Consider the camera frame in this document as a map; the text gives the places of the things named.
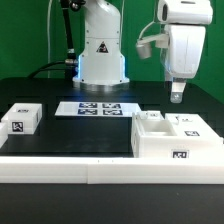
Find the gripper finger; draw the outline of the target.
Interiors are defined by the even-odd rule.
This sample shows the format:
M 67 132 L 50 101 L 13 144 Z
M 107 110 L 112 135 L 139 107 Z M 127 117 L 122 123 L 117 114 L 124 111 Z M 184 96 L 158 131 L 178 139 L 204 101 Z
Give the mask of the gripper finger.
M 181 103 L 184 89 L 186 86 L 185 80 L 173 80 L 171 85 L 170 101 L 172 103 Z

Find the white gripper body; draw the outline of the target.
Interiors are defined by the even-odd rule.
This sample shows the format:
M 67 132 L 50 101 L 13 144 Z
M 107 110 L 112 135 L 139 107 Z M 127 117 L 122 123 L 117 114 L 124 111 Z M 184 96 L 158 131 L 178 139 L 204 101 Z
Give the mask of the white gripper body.
M 195 77 L 203 50 L 206 25 L 212 22 L 210 0 L 159 0 L 157 18 L 168 35 L 164 67 L 173 79 Z

